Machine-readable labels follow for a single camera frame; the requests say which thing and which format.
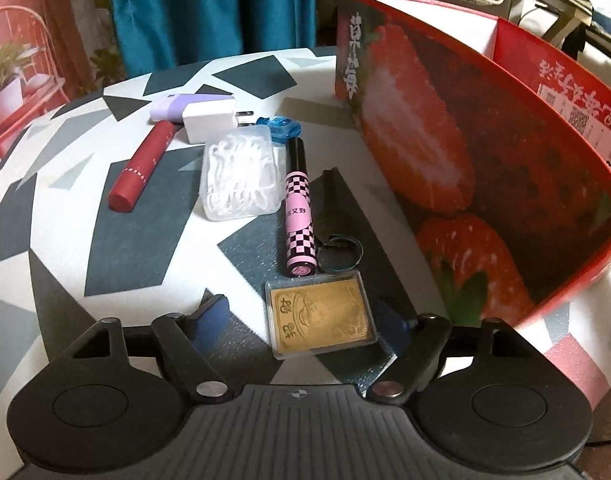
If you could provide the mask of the white desk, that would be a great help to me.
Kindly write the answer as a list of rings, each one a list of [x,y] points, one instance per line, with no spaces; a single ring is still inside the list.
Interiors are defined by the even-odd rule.
[[[541,38],[555,47],[561,47],[563,40],[577,29],[588,29],[587,38],[596,42],[598,47],[611,48],[611,35],[597,21],[593,20],[594,8],[589,0],[534,0],[555,15],[555,22],[543,32]],[[508,0],[507,20],[518,25],[523,14],[523,0]]]

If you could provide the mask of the white charger plug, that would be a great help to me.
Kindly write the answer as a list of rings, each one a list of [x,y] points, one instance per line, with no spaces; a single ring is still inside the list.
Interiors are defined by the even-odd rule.
[[[222,133],[228,133],[240,127],[253,126],[256,123],[255,113],[252,110],[202,115],[197,110],[190,110],[186,107],[182,118],[189,144],[206,143]]]

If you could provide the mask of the clear box of floss picks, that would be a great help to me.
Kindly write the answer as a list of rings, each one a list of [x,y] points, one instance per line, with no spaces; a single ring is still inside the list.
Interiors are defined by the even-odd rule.
[[[274,214],[282,203],[271,130],[238,127],[206,142],[199,198],[210,221]]]

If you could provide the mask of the geometric patterned tablecloth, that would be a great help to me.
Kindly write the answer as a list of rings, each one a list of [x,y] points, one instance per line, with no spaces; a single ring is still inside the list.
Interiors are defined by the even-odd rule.
[[[564,106],[591,118],[611,91],[563,55]],[[595,402],[611,385],[611,260],[518,325],[454,323],[405,211],[337,96],[337,54],[292,49],[139,76],[32,124],[0,169],[0,479],[575,479]],[[183,122],[131,212],[108,194],[170,94],[225,94],[199,114],[301,125],[317,274],[361,273],[405,318],[452,324],[439,370],[406,404],[368,387],[380,340],[276,359],[267,282],[287,270],[286,144],[273,143],[274,214],[207,219],[205,144]],[[187,402],[162,376],[155,318],[211,296],[230,322],[205,356],[234,390]]]

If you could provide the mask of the gold card in case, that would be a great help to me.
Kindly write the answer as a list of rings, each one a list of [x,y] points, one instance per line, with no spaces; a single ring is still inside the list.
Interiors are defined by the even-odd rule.
[[[360,272],[267,282],[272,352],[285,361],[374,344],[377,330]]]

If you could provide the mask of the lilac cylinder tube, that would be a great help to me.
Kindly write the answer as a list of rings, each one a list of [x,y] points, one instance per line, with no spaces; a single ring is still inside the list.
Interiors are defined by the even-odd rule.
[[[170,94],[152,103],[149,108],[149,118],[152,122],[180,124],[183,122],[183,110],[190,104],[232,99],[232,96],[225,96],[225,94]]]

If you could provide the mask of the red strawberry cardboard box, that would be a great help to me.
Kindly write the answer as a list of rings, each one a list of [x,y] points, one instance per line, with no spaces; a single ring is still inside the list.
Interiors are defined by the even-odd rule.
[[[518,325],[611,260],[611,134],[556,90],[565,58],[437,0],[338,0],[335,88],[447,315]]]

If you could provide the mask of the red lipstick tube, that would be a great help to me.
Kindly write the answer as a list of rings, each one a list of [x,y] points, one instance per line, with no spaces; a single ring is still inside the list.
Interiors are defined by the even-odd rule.
[[[156,122],[135,151],[108,194],[113,211],[131,212],[145,190],[160,159],[180,126],[173,122]]]

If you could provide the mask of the pink checkered black pen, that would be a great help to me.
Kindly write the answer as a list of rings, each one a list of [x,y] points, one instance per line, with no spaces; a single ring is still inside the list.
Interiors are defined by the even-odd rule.
[[[304,141],[295,136],[288,140],[286,148],[286,264],[290,276],[302,278],[314,274],[317,268],[310,180]]]

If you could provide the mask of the teal curtain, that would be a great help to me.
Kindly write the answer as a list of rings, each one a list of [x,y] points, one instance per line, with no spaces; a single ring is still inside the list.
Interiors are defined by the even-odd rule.
[[[112,18],[131,77],[316,38],[316,0],[112,0]]]

